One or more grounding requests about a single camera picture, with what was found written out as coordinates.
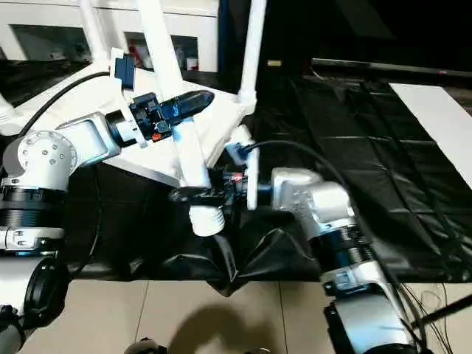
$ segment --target black plastic sheet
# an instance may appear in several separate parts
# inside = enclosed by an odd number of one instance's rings
[[[220,75],[188,80],[235,90]],[[472,191],[387,84],[330,82],[267,72],[255,114],[244,119],[254,138],[291,139],[323,153],[351,184],[373,246],[403,281],[471,279]],[[219,165],[225,165],[222,156]],[[263,148],[261,179],[276,166],[329,174],[308,156]],[[167,200],[155,181],[99,164],[103,217],[95,255],[82,277],[104,280],[206,280],[230,295],[253,280],[317,281],[316,250],[290,214],[244,212],[238,233],[191,232],[188,210]],[[76,268],[96,232],[94,169],[77,171],[65,206],[61,257]]]

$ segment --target white cylinder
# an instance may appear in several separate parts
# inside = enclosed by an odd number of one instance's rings
[[[182,75],[165,26],[160,1],[139,0],[138,5],[147,48],[156,74],[156,85],[159,88],[156,94],[162,102],[184,93]],[[186,118],[181,124],[173,127],[172,136],[184,185],[211,187],[193,118]],[[190,220],[193,231],[198,236],[214,235],[224,227],[223,214],[218,208],[210,206],[190,207]]]
[[[260,44],[263,39],[267,0],[252,0],[249,13],[246,48],[244,49],[243,76],[238,93],[239,101],[246,106],[246,114],[256,107],[256,79],[259,66]]]
[[[92,60],[108,59],[108,47],[103,35],[97,11],[92,7],[90,0],[80,0],[80,14],[82,15],[83,31],[86,35]]]

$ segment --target red component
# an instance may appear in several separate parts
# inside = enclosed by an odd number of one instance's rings
[[[158,142],[161,138],[162,138],[162,134],[154,133],[151,139],[153,140],[153,142]]]
[[[233,182],[241,182],[243,180],[243,174],[242,173],[233,173],[233,176],[231,176],[231,180]]]

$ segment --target black clamp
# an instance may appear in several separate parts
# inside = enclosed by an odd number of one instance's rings
[[[157,142],[172,135],[171,128],[202,112],[213,101],[210,91],[191,91],[159,103],[153,93],[136,97],[131,113],[146,140]]]

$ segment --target wire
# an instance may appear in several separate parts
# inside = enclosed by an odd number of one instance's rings
[[[101,77],[101,76],[109,76],[109,72],[95,72],[94,74],[90,74],[84,77],[81,77],[80,79],[74,81],[73,83],[70,83],[66,87],[64,87],[62,90],[54,94],[51,98],[49,98],[44,105],[39,108],[39,110],[31,117],[31,119],[26,123],[26,125],[21,129],[20,133],[18,134],[17,138],[21,138],[25,136],[28,131],[30,131],[31,127],[38,121],[38,119],[48,110],[49,107],[51,107],[57,100],[59,100],[64,94],[67,92],[71,91],[74,87],[79,86],[81,83],[84,83],[90,79],[96,78],[96,77]]]
[[[95,193],[97,195],[97,203],[98,203],[97,224],[95,226],[94,237],[91,239],[90,246],[88,247],[88,255],[87,257],[85,257],[85,259],[82,261],[79,267],[72,274],[72,280],[77,279],[80,273],[82,273],[82,270],[87,266],[89,261],[93,258],[95,249],[98,244],[98,240],[100,239],[100,229],[102,225],[102,215],[103,215],[102,193],[100,191],[100,181],[98,178],[97,166],[93,165],[93,169],[94,169]]]
[[[445,303],[444,306],[448,306],[448,291],[446,290],[445,285],[444,285],[443,282],[441,283],[441,285],[442,285],[442,289],[444,290],[444,303]],[[448,346],[451,349],[451,353],[452,353],[452,346],[451,346],[451,343],[449,341],[449,335],[448,335],[447,316],[444,316],[444,335],[445,335],[445,340],[448,342]]]
[[[424,305],[423,305],[423,302],[420,301],[417,296],[414,294],[413,290],[407,286],[406,284],[403,284],[403,287],[410,293],[410,295],[412,296],[412,298],[415,300],[415,302],[417,303],[418,307],[421,309],[421,311],[427,315],[428,312],[426,311]],[[452,351],[451,349],[451,345],[447,342],[447,340],[444,339],[444,336],[442,335],[440,329],[435,325],[435,323],[430,323],[429,324],[431,326],[431,329],[433,330],[434,332],[434,335],[436,336],[438,342],[441,344],[441,349],[442,351],[445,353],[445,354],[454,354],[454,352]]]
[[[351,189],[349,187],[349,184],[347,184],[346,180],[340,174],[340,172],[321,154],[317,153],[315,150],[313,150],[311,147],[308,147],[306,145],[300,144],[298,142],[292,142],[290,140],[267,140],[264,142],[257,142],[253,145],[249,145],[247,147],[243,148],[243,151],[249,152],[255,148],[261,148],[264,146],[277,146],[277,145],[282,145],[282,146],[291,146],[293,148],[296,148],[300,151],[303,151],[304,153],[312,156],[315,160],[320,162],[321,164],[326,167],[333,177],[337,179],[338,183],[340,183],[341,186],[346,190],[347,194],[350,197],[350,203],[351,207],[354,209],[355,214],[358,216],[358,224],[360,229],[367,230],[367,227],[364,228],[364,222],[362,221],[362,218],[360,217],[360,212],[357,207],[357,204],[353,198],[353,193],[351,193]],[[412,312],[412,315],[414,317],[414,320],[416,323],[418,323],[418,330],[420,331],[420,342],[418,343],[421,347],[422,350],[427,351],[428,349],[428,339],[426,337],[426,329],[425,325],[423,323],[423,320],[421,319],[420,314],[418,313],[418,310],[413,304],[413,301],[409,297],[409,295],[405,292],[405,290],[402,288],[400,285],[400,282],[398,281],[397,277],[386,267],[384,264],[383,260],[378,256],[376,250],[374,250],[371,245],[368,245],[368,248],[370,252],[372,253],[373,258],[378,262],[378,265],[380,266],[382,272],[385,275],[386,280],[392,285],[393,289],[395,290],[393,292],[396,300],[398,301],[399,304],[403,304],[400,298],[400,294],[402,297],[405,299],[406,304],[408,305],[410,311]]]

